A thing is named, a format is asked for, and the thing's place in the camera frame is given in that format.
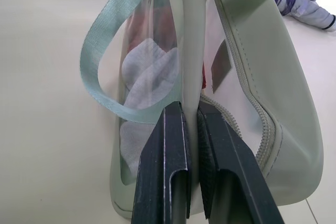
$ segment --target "zipper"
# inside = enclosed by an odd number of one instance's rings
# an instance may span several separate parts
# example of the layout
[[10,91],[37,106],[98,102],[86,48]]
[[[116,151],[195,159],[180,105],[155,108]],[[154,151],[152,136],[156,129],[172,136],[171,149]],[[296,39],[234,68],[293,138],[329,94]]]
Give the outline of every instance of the zipper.
[[201,93],[201,100],[203,102],[206,102],[208,104],[215,106],[215,108],[218,109],[219,112],[222,114],[223,119],[231,126],[231,128],[233,128],[233,130],[239,135],[240,138],[242,137],[242,134],[240,132],[239,126],[235,118],[226,108],[224,108],[218,102],[212,100],[210,97],[207,97],[206,95],[202,93]]
[[268,115],[268,113],[262,108],[260,103],[255,99],[255,97],[252,95],[249,85],[247,76],[245,74],[245,69],[243,66],[242,59],[239,54],[238,46],[235,41],[231,26],[228,22],[227,13],[225,12],[225,8],[222,4],[221,0],[215,0],[217,10],[219,17],[221,18],[221,22],[224,28],[224,32],[226,35],[226,40],[229,45],[229,49],[232,53],[235,68],[237,71],[239,83],[241,85],[241,88],[249,100],[249,102],[253,105],[255,110],[257,111],[261,122],[262,122],[262,138],[261,138],[261,144],[259,146],[258,152],[256,154],[256,160],[261,170],[263,170],[266,166],[266,163],[268,161],[268,158],[271,154],[271,150],[273,148],[274,142],[275,142],[275,125],[271,117]]

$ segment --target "stitching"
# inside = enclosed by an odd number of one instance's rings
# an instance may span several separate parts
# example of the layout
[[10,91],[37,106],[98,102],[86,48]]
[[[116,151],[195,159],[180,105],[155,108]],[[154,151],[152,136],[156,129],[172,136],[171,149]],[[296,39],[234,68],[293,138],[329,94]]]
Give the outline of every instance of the stitching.
[[268,177],[268,175],[269,175],[269,173],[271,172],[271,170],[272,170],[272,168],[273,168],[273,166],[274,166],[274,164],[275,164],[275,162],[276,162],[276,160],[277,160],[277,158],[278,158],[278,156],[279,156],[279,153],[280,153],[281,147],[282,147],[282,140],[284,139],[284,131],[282,130],[282,125],[281,125],[281,124],[279,124],[279,125],[280,125],[280,128],[281,128],[281,142],[280,142],[280,147],[279,147],[279,150],[278,150],[277,156],[275,157],[275,159],[274,159],[274,161],[273,161],[273,164],[272,164],[272,166],[271,166],[271,168],[270,168],[270,170],[269,170],[269,172],[268,172],[268,174],[266,175],[266,177],[265,177],[265,178],[267,178],[267,177]]
[[243,49],[244,56],[245,56],[245,60],[246,60],[246,62],[247,62],[247,66],[248,66],[248,69],[249,69],[249,71],[250,71],[251,78],[252,78],[252,81],[253,81],[253,85],[254,85],[254,87],[255,87],[255,89],[256,89],[257,96],[258,96],[258,98],[261,100],[261,98],[260,98],[260,96],[259,96],[259,93],[258,93],[257,86],[256,86],[256,82],[255,82],[255,80],[254,80],[254,78],[253,78],[253,74],[252,74],[252,71],[251,71],[250,63],[248,62],[248,59],[247,59],[247,56],[246,56],[246,53],[245,53],[245,48],[244,48],[243,43],[242,43],[242,40],[241,40],[241,38],[240,38],[239,31],[238,31],[238,29],[237,29],[237,27],[236,27],[236,23],[234,22],[234,19],[233,19],[232,14],[231,14],[229,11],[228,11],[228,13],[229,13],[229,15],[230,15],[230,17],[231,17],[232,23],[233,23],[233,25],[234,25],[234,27],[235,27],[235,30],[236,30],[236,32],[237,32],[237,36],[238,36],[240,45],[241,45],[241,47],[242,47],[242,49]]

